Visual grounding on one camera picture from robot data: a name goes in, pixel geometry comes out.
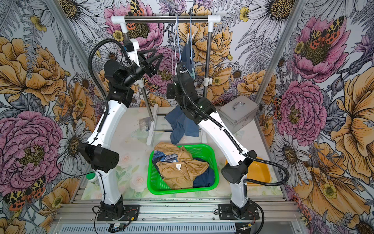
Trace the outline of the teal plastic clothespin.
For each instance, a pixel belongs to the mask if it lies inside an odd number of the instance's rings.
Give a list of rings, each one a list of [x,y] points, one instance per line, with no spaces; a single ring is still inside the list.
[[[189,74],[190,74],[190,76],[193,78],[193,79],[195,79],[196,78],[196,75],[195,75],[195,70],[194,70],[194,68],[192,68],[192,69],[190,69],[189,70]]]

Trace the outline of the light blue t-shirt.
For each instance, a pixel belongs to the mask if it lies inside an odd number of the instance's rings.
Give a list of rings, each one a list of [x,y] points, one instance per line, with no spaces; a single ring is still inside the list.
[[[187,64],[188,71],[194,68],[190,61],[190,40],[185,45],[182,51],[182,62]],[[192,120],[188,119],[179,106],[176,106],[166,116],[165,120],[171,125],[172,132],[170,141],[172,144],[177,144],[183,136],[198,137],[199,127]]]

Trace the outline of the tan tank top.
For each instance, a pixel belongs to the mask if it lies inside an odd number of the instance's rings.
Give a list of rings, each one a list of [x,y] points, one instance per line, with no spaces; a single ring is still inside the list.
[[[173,190],[192,188],[195,178],[208,168],[207,162],[193,159],[184,146],[165,142],[155,146],[153,165]]]

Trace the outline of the dark blue t-shirt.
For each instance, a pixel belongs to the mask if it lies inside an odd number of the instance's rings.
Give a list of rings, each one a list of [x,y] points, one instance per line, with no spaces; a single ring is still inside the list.
[[[210,168],[208,164],[208,168],[199,176],[195,178],[193,181],[194,188],[203,188],[203,187],[210,187],[215,183],[215,173]]]

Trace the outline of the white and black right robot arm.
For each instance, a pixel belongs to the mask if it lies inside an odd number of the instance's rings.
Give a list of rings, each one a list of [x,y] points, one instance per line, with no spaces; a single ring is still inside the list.
[[[247,197],[248,182],[263,186],[281,186],[288,182],[290,173],[282,165],[258,158],[255,151],[247,150],[223,123],[219,113],[206,97],[199,97],[186,64],[180,62],[175,68],[176,75],[168,85],[167,97],[175,99],[186,117],[206,132],[223,152],[227,164],[221,170],[223,177],[230,183],[231,213],[236,219],[243,219],[254,204]],[[247,178],[248,168],[253,162],[271,165],[284,172],[279,182],[265,183]]]

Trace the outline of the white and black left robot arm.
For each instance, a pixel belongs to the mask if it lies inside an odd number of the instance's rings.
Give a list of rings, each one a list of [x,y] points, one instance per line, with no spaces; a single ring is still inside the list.
[[[109,81],[109,91],[106,94],[100,81],[95,77],[92,67],[96,51],[108,44],[119,46],[123,57],[120,60],[111,59],[104,65],[104,75]],[[134,91],[131,86],[142,81],[144,75],[152,76],[157,73],[162,55],[156,50],[139,50],[135,39],[123,41],[105,39],[94,46],[88,57],[88,68],[98,90],[104,97],[105,109],[94,132],[85,143],[79,145],[79,152],[91,166],[92,174],[97,177],[102,193],[102,199],[96,211],[97,221],[133,221],[137,219],[139,206],[126,208],[120,193],[115,168],[119,163],[119,153],[111,150],[111,143],[119,122],[128,110]]]

